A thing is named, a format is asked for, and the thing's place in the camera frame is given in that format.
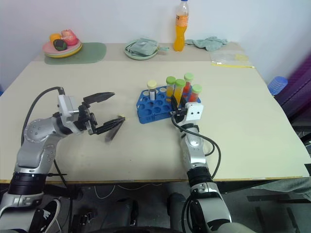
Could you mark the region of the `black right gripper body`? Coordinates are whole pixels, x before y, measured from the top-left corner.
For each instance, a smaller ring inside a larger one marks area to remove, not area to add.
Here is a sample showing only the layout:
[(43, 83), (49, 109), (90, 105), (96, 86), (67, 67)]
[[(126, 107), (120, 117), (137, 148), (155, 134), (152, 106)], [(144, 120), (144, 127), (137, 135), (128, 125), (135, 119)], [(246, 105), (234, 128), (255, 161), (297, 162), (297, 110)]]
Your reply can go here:
[(186, 108), (176, 109), (175, 111), (170, 111), (170, 115), (174, 119), (175, 123), (180, 123), (187, 115), (187, 111), (188, 110)]

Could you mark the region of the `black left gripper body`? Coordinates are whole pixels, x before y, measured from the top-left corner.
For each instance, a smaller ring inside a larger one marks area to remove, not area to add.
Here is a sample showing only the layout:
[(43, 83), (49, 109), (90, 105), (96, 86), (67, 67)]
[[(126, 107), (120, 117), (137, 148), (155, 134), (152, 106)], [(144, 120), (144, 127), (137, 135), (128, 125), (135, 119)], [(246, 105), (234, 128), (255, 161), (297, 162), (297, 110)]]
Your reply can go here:
[(96, 134), (97, 121), (95, 115), (89, 111), (89, 104), (82, 102), (78, 107), (79, 116), (78, 120), (74, 122), (74, 125), (78, 128), (79, 131), (87, 131), (89, 135)]

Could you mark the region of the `green-capped yellow test tube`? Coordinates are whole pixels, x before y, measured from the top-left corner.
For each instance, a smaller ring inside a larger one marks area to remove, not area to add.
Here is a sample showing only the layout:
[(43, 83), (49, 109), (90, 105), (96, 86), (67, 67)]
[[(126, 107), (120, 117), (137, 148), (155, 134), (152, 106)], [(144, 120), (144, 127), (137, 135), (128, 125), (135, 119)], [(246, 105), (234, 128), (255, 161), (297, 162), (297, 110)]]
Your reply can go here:
[(186, 81), (183, 79), (176, 79), (175, 81), (175, 89), (174, 89), (174, 97), (177, 102), (177, 106), (179, 106), (182, 94), (183, 94), (183, 89), (186, 85)]

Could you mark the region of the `green-capped red test tube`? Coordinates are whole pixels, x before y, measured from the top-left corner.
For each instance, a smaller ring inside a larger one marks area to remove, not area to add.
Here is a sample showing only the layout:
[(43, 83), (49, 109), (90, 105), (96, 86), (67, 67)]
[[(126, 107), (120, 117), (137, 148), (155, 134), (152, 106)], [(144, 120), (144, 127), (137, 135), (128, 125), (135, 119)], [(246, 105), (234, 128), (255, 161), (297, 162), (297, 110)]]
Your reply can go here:
[(189, 102), (196, 102), (201, 92), (202, 92), (202, 86), (199, 84), (194, 84), (191, 88)]
[(183, 89), (183, 94), (188, 94), (190, 89), (191, 89), (191, 82), (194, 79), (194, 75), (192, 73), (186, 73), (184, 75), (184, 80), (186, 82), (184, 89)]

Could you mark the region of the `green place mat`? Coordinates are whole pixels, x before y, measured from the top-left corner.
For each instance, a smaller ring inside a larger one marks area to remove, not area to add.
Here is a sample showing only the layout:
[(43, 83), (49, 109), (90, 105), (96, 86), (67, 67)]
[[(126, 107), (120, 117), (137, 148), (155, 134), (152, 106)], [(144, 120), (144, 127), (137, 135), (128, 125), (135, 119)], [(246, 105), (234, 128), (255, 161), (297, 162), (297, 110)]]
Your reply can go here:
[(107, 47), (104, 43), (83, 43), (80, 50), (71, 56), (62, 58), (45, 56), (44, 62), (48, 65), (91, 64), (101, 61), (105, 57), (106, 51)]

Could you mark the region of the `light green plate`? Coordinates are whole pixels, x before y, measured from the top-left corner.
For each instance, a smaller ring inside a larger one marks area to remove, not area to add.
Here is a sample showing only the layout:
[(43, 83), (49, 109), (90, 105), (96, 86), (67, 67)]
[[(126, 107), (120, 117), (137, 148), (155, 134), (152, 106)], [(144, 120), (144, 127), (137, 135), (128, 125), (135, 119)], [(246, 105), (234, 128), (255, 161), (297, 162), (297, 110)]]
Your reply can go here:
[(129, 48), (136, 42), (137, 40), (133, 40), (129, 43), (126, 44), (126, 46), (124, 47), (124, 53), (127, 57), (133, 59), (133, 60), (139, 60), (139, 61), (143, 61), (143, 60), (148, 60), (153, 58), (154, 56), (157, 55), (159, 48), (157, 48), (151, 55), (143, 55), (143, 54), (139, 54), (139, 53), (135, 53), (135, 52), (130, 52)]

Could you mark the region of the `yellow strip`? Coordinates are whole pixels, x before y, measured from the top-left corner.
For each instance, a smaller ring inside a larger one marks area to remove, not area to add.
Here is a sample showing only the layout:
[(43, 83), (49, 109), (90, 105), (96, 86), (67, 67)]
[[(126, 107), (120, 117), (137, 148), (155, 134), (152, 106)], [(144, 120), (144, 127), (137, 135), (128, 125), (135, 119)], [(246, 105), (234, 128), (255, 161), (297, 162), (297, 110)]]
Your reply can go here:
[(221, 64), (221, 63), (216, 63), (216, 62), (211, 62), (211, 64), (217, 67), (255, 68), (254, 66), (228, 65), (228, 64)]

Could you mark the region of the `clear plastic bag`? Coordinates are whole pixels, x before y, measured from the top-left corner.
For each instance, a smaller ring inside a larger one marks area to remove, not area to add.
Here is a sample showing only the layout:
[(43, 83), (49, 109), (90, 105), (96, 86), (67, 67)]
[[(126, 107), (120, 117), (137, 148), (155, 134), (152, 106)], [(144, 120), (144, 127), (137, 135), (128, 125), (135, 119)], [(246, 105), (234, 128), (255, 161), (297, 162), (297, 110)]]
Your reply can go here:
[(221, 65), (240, 65), (249, 62), (248, 56), (239, 50), (218, 50), (210, 54), (212, 62)]

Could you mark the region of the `crumpled green cloth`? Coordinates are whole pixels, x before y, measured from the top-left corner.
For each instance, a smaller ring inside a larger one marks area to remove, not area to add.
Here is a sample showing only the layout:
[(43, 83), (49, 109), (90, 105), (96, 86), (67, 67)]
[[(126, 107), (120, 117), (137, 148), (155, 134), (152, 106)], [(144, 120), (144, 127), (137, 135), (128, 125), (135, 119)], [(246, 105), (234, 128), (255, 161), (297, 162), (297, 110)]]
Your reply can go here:
[(185, 40), (186, 45), (191, 45), (195, 46), (199, 49), (205, 49), (206, 51), (216, 51), (223, 46), (228, 44), (227, 39), (219, 39), (216, 36), (211, 36), (206, 39), (199, 39), (199, 40), (194, 40), (194, 39), (187, 39)]

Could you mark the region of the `dark green toy avocado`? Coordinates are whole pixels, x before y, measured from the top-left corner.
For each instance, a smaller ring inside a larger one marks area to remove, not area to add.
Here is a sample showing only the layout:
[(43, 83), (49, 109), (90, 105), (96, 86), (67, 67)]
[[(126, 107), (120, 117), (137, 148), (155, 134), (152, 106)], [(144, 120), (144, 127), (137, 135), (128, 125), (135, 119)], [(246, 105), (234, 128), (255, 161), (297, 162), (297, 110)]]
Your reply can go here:
[(64, 51), (68, 48), (66, 42), (62, 39), (56, 39), (53, 41), (53, 46), (57, 51)]

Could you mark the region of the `pink toy peach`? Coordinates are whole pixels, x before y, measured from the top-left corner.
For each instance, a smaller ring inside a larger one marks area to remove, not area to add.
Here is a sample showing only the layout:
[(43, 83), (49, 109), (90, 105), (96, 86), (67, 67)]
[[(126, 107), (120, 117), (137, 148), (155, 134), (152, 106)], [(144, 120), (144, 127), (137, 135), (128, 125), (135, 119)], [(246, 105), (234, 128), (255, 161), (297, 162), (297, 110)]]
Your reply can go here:
[(74, 34), (74, 32), (70, 29), (61, 31), (61, 38), (67, 46), (74, 46), (78, 43), (78, 38)]

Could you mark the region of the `blue bottle cap stack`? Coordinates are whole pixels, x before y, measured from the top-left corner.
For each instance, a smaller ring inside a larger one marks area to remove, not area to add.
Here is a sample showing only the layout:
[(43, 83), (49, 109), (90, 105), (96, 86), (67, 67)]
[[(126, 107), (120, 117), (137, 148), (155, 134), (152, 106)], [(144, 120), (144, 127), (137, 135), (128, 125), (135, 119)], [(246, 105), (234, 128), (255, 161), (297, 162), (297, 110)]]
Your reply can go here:
[(273, 95), (278, 95), (288, 84), (288, 80), (282, 76), (276, 76), (268, 84), (268, 90)]

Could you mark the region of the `black and white shoe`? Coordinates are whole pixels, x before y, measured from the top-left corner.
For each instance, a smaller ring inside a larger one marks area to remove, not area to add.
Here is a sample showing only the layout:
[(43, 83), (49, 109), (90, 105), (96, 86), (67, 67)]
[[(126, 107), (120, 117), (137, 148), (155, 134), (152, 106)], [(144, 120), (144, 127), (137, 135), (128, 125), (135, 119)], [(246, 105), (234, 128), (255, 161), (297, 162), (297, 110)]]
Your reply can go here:
[(42, 209), (36, 209), (29, 233), (47, 233), (57, 220), (60, 208), (60, 201), (58, 199), (53, 199)]

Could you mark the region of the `purple fabric object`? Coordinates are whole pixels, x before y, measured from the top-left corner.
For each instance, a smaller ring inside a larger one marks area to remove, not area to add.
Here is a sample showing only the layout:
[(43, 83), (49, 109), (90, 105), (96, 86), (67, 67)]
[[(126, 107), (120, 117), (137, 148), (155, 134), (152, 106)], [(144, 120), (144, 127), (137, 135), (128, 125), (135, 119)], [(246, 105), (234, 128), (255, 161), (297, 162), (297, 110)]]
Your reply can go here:
[(287, 86), (275, 99), (288, 118), (311, 101), (311, 53), (290, 75)]

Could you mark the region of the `grey cloth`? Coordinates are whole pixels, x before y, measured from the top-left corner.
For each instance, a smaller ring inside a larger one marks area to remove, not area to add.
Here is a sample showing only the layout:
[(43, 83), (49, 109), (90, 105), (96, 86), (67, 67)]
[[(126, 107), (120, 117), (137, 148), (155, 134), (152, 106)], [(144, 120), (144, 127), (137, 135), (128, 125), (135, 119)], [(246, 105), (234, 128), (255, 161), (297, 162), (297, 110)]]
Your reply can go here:
[(305, 199), (311, 201), (311, 177), (282, 179), (266, 184), (261, 184), (253, 189), (264, 189), (276, 192), (293, 192), (302, 195)]

